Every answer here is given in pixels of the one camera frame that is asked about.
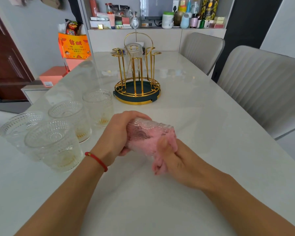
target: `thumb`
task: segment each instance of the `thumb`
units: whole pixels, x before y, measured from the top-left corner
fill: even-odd
[[[176,156],[172,146],[168,143],[165,136],[160,137],[157,142],[157,152],[165,161],[170,172],[177,169],[177,166],[182,165],[181,159]]]

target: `pink cloth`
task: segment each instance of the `pink cloth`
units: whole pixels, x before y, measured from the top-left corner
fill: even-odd
[[[152,170],[156,175],[164,174],[167,172],[167,166],[161,155],[157,152],[157,142],[161,136],[166,136],[168,143],[173,148],[173,151],[178,150],[176,143],[176,134],[172,126],[162,125],[155,123],[154,127],[146,128],[144,124],[142,126],[127,126],[128,142],[126,146],[136,152],[141,152],[146,156],[152,156],[154,162],[152,164]]]

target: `white marble table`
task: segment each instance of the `white marble table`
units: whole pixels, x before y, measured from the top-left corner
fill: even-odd
[[[95,55],[98,74],[77,67],[29,110],[47,111],[89,88],[113,91],[118,59]],[[200,157],[231,174],[256,198],[295,225],[295,162],[235,101],[177,52],[156,57],[162,95],[135,106],[114,99],[115,113],[137,110],[175,127],[178,138]],[[83,143],[88,151],[102,130]],[[0,235],[16,232],[70,172],[34,163],[0,137]],[[134,153],[120,157],[100,180],[81,235],[234,235],[200,191],[169,176],[154,176],[151,162]]]

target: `brown wooden door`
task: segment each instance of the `brown wooden door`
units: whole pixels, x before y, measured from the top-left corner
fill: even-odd
[[[33,80],[30,70],[0,19],[0,99],[26,100],[21,88]]]

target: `round base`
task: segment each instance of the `round base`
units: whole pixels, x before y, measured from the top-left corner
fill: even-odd
[[[142,93],[141,81],[136,81],[137,93]],[[115,86],[114,96],[122,103],[132,104],[132,105],[143,105],[156,101],[161,95],[161,89],[159,88],[152,94],[147,96],[129,96],[123,95],[119,91],[125,91],[124,86]],[[143,92],[151,92],[151,83],[149,81],[143,81]],[[127,93],[134,94],[134,82],[127,82]]]

